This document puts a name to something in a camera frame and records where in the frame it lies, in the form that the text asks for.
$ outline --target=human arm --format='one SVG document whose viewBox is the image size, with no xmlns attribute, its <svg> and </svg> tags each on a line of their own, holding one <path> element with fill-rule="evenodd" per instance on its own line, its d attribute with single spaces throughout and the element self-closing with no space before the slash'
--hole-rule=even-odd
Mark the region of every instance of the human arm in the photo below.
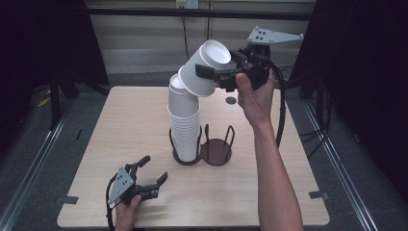
<svg viewBox="0 0 408 231">
<path fill-rule="evenodd" d="M 132 198 L 129 205 L 116 202 L 116 227 L 115 231 L 130 231 L 133 230 L 136 222 L 136 211 L 141 203 L 141 195 L 136 195 Z"/>
<path fill-rule="evenodd" d="M 258 171 L 258 215 L 262 230 L 303 230 L 299 204 L 280 156 L 270 120 L 273 72 L 253 90 L 246 75 L 236 77 L 238 102 L 254 132 Z"/>
</svg>

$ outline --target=metal wire cup holder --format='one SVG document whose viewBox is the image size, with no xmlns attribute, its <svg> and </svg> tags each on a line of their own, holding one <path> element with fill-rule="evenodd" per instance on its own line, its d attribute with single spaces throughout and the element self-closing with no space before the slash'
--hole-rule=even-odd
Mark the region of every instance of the metal wire cup holder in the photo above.
<svg viewBox="0 0 408 231">
<path fill-rule="evenodd" d="M 227 139 L 230 134 L 230 131 L 231 131 L 232 136 L 231 136 L 230 143 L 228 143 Z M 202 128 L 200 126 L 200 133 L 197 138 L 197 146 L 195 150 L 196 152 L 195 160 L 191 162 L 184 162 L 180 160 L 180 158 L 177 155 L 177 151 L 176 151 L 176 148 L 174 146 L 174 143 L 171 137 L 171 128 L 170 128 L 168 135 L 169 135 L 171 146 L 173 147 L 173 157 L 177 163 L 183 166 L 192 166 L 192 165 L 197 164 L 201 160 L 204 160 L 205 162 L 207 162 L 209 165 L 212 165 L 212 166 L 223 166 L 228 163 L 228 161 L 231 159 L 232 144 L 235 138 L 234 128 L 231 125 L 228 126 L 227 133 L 225 135 L 224 140 L 210 139 L 210 126 L 208 124 L 206 124 L 204 132 L 206 135 L 206 142 L 204 144 L 200 144 L 201 135 L 202 135 Z"/>
</svg>

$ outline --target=metal rail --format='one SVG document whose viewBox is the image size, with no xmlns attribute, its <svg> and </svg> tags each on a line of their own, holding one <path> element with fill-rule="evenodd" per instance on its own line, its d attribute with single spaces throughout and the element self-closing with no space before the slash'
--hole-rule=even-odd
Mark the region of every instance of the metal rail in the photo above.
<svg viewBox="0 0 408 231">
<path fill-rule="evenodd" d="M 26 202 L 33 186 L 38 179 L 39 173 L 41 172 L 42 167 L 44 166 L 45 161 L 47 160 L 47 157 L 51 152 L 52 147 L 54 146 L 55 141 L 57 140 L 64 127 L 65 119 L 70 112 L 73 102 L 74 100 L 70 100 L 70 103 L 64 111 L 60 121 L 56 124 L 53 130 L 49 131 L 44 143 L 39 149 L 36 158 L 28 168 L 27 174 L 24 176 L 24 179 L 19 185 L 13 198 L 10 200 L 9 204 L 4 210 L 3 215 L 0 218 L 1 231 L 12 230 L 17 217 L 24 206 L 24 203 Z"/>
<path fill-rule="evenodd" d="M 316 119 L 316 112 L 312 104 L 310 102 L 306 102 L 304 106 L 310 120 L 313 123 L 315 130 L 320 131 L 321 128 L 319 126 L 318 120 Z M 333 146 L 333 143 L 328 137 L 324 139 L 324 135 L 322 133 L 318 133 L 318 136 L 320 141 L 322 141 L 322 145 L 326 151 L 327 157 L 329 158 L 334 170 L 336 171 L 336 174 L 339 177 L 340 182 L 342 183 L 343 189 L 345 190 L 345 193 L 347 194 L 348 199 L 350 200 L 350 203 L 358 219 L 363 225 L 364 230 L 377 231 L 378 229 L 371 216 L 370 210 L 355 188 L 350 176 L 348 175 L 347 170 L 343 165 L 342 158 L 340 158 L 339 154 Z"/>
<path fill-rule="evenodd" d="M 246 19 L 274 19 L 310 21 L 317 16 L 312 13 L 272 13 L 272 12 L 243 12 L 221 10 L 193 10 L 166 8 L 119 8 L 119 7 L 34 7 L 40 13 L 83 13 L 95 15 L 138 15 L 138 16 L 179 16 L 179 17 L 217 17 L 217 18 L 246 18 Z"/>
</svg>

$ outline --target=table top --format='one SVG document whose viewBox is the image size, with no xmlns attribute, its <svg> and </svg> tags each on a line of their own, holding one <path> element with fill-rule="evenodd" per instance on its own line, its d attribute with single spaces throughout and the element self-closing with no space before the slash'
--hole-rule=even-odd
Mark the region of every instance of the table top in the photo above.
<svg viewBox="0 0 408 231">
<path fill-rule="evenodd" d="M 279 90 L 271 109 L 275 131 L 279 119 Z M 235 129 L 230 161 L 221 167 L 200 161 L 182 166 L 172 156 L 168 88 L 115 87 L 98 119 L 83 160 L 69 190 L 76 204 L 64 204 L 58 217 L 61 227 L 107 227 L 105 192 L 119 167 L 145 155 L 151 161 L 138 170 L 139 185 L 154 184 L 168 172 L 159 197 L 144 201 L 136 227 L 258 226 L 257 171 L 253 132 L 238 104 L 227 104 L 236 92 L 216 89 L 199 98 L 201 126 L 209 124 L 210 139 L 224 139 L 227 128 Z M 287 110 L 280 153 L 300 204 L 304 225 L 328 223 L 322 198 L 311 199 L 319 190 L 300 138 Z"/>
</svg>

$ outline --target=white wall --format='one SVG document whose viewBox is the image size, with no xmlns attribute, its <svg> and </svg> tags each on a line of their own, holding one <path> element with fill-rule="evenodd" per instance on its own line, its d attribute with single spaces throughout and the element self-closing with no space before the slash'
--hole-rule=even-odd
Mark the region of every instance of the white wall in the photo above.
<svg viewBox="0 0 408 231">
<path fill-rule="evenodd" d="M 116 6 L 133 8 L 175 8 L 175 0 L 87 0 L 88 6 Z M 228 11 L 253 11 L 253 12 L 281 12 L 281 13 L 311 13 L 314 0 L 281 0 L 281 1 L 208 1 L 199 0 L 199 8 L 202 10 L 228 10 Z M 103 52 L 108 72 L 121 72 L 123 69 L 109 69 L 112 66 L 121 65 L 149 65 L 149 58 L 143 60 L 140 51 L 159 50 L 163 54 L 170 54 L 170 59 L 156 60 L 155 67 L 163 69 L 163 65 L 173 69 L 182 64 L 185 42 L 181 17 L 158 17 L 158 16 L 115 16 L 115 15 L 92 15 L 94 31 L 99 46 Z M 186 18 L 187 40 L 190 54 L 207 39 L 215 39 L 222 42 L 228 48 L 240 48 L 246 46 L 246 38 L 255 26 L 276 30 L 290 34 L 304 34 L 308 22 L 287 20 L 258 20 L 258 19 L 228 19 L 228 18 Z M 291 64 L 297 54 L 300 42 L 272 46 L 281 60 L 278 63 Z M 118 51 L 126 50 L 130 55 L 128 59 L 138 59 L 137 62 L 126 64 Z M 133 72 L 128 68 L 124 72 Z"/>
</svg>

